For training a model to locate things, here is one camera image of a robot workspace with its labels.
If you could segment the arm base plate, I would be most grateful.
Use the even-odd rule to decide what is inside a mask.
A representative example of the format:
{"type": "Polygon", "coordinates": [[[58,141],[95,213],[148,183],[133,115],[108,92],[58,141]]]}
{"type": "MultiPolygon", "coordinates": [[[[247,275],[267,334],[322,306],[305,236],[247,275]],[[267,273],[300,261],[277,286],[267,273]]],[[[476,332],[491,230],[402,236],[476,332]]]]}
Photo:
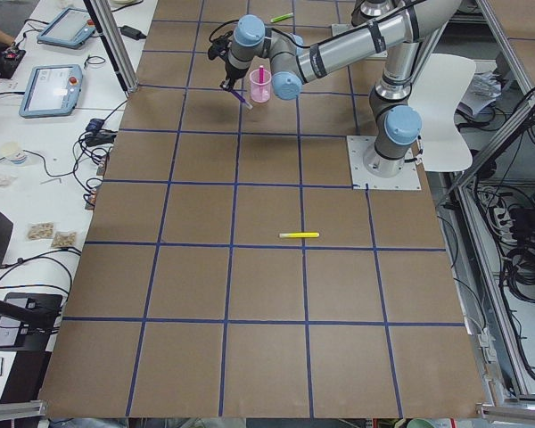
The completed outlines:
{"type": "Polygon", "coordinates": [[[346,136],[355,190],[421,191],[411,147],[405,157],[386,160],[375,151],[375,136],[346,136]]]}
{"type": "Polygon", "coordinates": [[[331,25],[332,36],[336,37],[352,29],[350,24],[334,23],[331,25]]]}

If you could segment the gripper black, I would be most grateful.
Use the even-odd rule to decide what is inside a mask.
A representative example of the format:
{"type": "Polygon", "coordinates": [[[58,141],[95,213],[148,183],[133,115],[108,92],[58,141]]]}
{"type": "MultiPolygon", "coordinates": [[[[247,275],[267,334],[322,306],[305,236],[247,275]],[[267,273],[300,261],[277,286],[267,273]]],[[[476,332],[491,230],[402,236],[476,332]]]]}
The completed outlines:
{"type": "Polygon", "coordinates": [[[235,67],[229,60],[225,61],[226,77],[220,83],[220,88],[225,92],[233,92],[243,95],[242,84],[236,82],[245,77],[245,69],[235,67]]]}

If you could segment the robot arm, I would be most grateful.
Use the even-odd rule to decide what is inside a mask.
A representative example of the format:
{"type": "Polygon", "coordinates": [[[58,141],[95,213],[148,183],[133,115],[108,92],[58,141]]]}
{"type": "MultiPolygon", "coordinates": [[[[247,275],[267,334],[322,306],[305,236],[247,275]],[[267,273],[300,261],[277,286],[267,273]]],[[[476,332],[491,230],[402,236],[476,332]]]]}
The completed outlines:
{"type": "Polygon", "coordinates": [[[225,91],[233,91],[254,58],[267,59],[274,94],[293,100],[308,82],[386,53],[383,74],[369,95],[378,135],[366,150],[364,166],[375,176],[391,178],[400,173],[421,133],[421,117],[407,104],[413,83],[458,6],[457,1],[358,1],[350,29],[311,45],[247,14],[234,22],[234,30],[210,39],[208,56],[225,64],[220,85],[225,91]]]}

